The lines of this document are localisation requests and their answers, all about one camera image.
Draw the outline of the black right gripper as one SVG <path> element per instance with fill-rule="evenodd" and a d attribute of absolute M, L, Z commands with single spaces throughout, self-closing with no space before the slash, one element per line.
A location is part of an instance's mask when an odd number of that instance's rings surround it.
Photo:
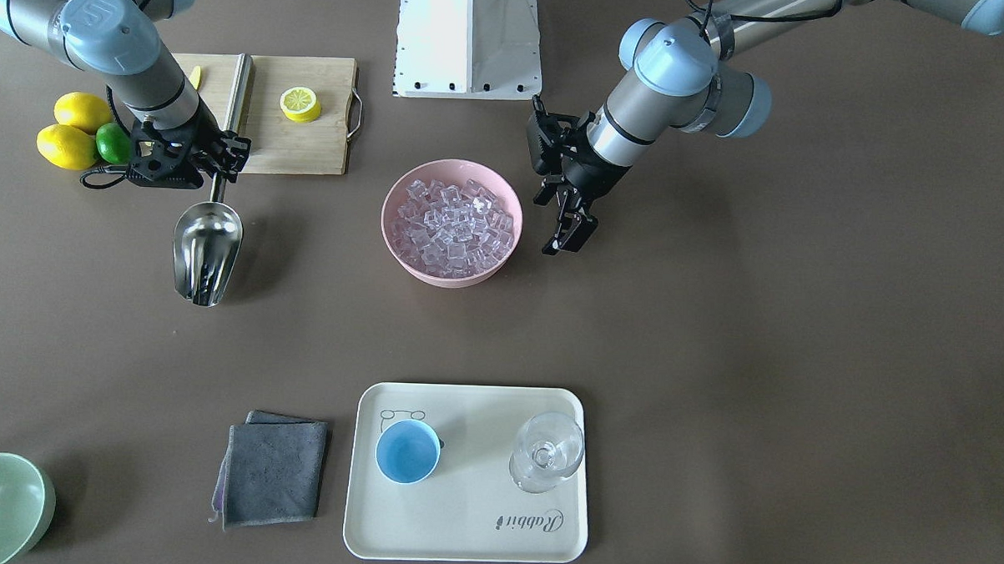
<path fill-rule="evenodd" d="M 223 174 L 234 183 L 250 158 L 250 147 L 249 138 L 221 130 L 205 104 L 175 128 L 136 121 L 130 132 L 127 180 L 143 187 L 195 190 L 205 174 Z"/>

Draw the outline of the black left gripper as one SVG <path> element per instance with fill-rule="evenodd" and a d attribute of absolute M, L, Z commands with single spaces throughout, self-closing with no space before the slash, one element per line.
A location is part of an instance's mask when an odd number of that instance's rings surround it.
<path fill-rule="evenodd" d="M 603 159 L 588 138 L 588 127 L 596 122 L 593 112 L 584 117 L 550 113 L 539 95 L 532 95 L 532 116 L 529 119 L 528 150 L 532 169 L 543 181 L 534 202 L 547 205 L 563 186 L 580 198 L 580 204 L 590 204 L 608 194 L 628 173 Z M 575 202 L 559 199 L 557 226 L 543 254 L 577 253 L 598 227 L 595 217 L 587 211 L 575 211 Z"/>

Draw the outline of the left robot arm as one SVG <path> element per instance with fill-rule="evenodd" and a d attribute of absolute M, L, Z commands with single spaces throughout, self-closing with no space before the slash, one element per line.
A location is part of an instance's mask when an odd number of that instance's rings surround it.
<path fill-rule="evenodd" d="M 729 66 L 735 54 L 801 23 L 871 0 L 720 0 L 691 4 L 686 17 L 643 18 L 622 36 L 623 78 L 597 112 L 566 116 L 532 97 L 527 140 L 542 177 L 535 202 L 556 200 L 557 228 L 544 254 L 576 253 L 596 231 L 593 202 L 608 194 L 665 129 L 750 137 L 763 127 L 772 91 Z"/>

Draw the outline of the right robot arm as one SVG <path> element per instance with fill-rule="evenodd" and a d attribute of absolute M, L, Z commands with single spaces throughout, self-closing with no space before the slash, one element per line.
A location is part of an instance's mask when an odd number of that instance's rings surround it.
<path fill-rule="evenodd" d="M 195 0 L 0 0 L 0 30 L 83 72 L 98 75 L 134 114 L 127 179 L 212 197 L 250 158 L 250 140 L 221 128 L 160 40 L 156 22 Z"/>

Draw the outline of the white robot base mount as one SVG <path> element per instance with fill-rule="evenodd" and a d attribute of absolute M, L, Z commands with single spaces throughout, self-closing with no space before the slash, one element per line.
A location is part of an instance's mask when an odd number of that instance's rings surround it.
<path fill-rule="evenodd" d="M 542 91 L 537 0 L 400 0 L 399 98 L 528 100 Z"/>

